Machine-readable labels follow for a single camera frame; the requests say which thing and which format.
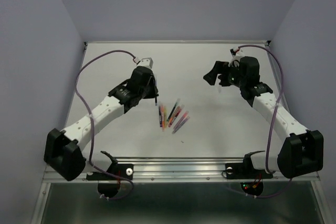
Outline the dark purple pen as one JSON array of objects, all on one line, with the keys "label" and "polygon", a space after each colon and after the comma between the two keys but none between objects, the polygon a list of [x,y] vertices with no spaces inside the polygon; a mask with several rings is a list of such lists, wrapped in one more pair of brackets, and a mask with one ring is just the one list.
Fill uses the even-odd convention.
[{"label": "dark purple pen", "polygon": [[160,127],[162,127],[162,112],[161,112],[160,105],[158,105],[158,111],[159,111],[159,123],[160,123]]}]

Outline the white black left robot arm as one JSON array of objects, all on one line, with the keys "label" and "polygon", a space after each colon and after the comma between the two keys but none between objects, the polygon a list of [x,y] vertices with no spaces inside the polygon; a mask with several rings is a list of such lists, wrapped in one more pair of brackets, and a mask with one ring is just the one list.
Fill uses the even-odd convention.
[{"label": "white black left robot arm", "polygon": [[74,180],[87,163],[93,164],[95,136],[142,99],[157,96],[152,68],[135,67],[131,77],[113,88],[87,115],[62,130],[52,129],[48,133],[44,161],[67,181]]}]

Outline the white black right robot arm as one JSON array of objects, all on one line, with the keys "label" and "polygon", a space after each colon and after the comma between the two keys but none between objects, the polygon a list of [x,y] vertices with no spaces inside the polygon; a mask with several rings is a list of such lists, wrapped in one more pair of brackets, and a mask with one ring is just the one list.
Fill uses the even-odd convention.
[{"label": "white black right robot arm", "polygon": [[248,177],[261,171],[282,173],[292,179],[323,168],[323,135],[300,124],[277,100],[272,89],[260,81],[260,65],[254,57],[234,57],[231,62],[217,61],[203,79],[211,86],[236,86],[243,99],[270,124],[269,133],[283,141],[279,153],[271,155],[270,144],[264,151],[244,156],[242,167],[234,168]]}]

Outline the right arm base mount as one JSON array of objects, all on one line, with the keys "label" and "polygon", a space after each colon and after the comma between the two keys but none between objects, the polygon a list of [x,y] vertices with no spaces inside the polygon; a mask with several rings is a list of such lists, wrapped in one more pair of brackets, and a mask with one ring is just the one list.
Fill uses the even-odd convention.
[{"label": "right arm base mount", "polygon": [[267,173],[265,169],[255,169],[253,167],[251,157],[258,153],[261,153],[261,151],[246,154],[243,161],[240,163],[225,164],[225,168],[222,171],[222,176],[229,180],[253,179],[252,182],[241,182],[240,186],[245,195],[254,198],[262,198],[261,194],[264,190],[264,183],[262,180],[273,178],[273,174]]}]

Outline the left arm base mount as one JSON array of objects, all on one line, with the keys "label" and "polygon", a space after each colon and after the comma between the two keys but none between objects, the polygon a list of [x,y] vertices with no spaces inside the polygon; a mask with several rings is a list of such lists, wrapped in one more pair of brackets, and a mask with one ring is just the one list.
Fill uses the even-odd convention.
[{"label": "left arm base mount", "polygon": [[101,199],[113,201],[127,197],[134,190],[134,165],[118,163],[118,160],[106,151],[101,153],[110,160],[109,167],[107,170],[95,169],[93,172],[87,172],[86,180],[98,182],[97,192]]}]

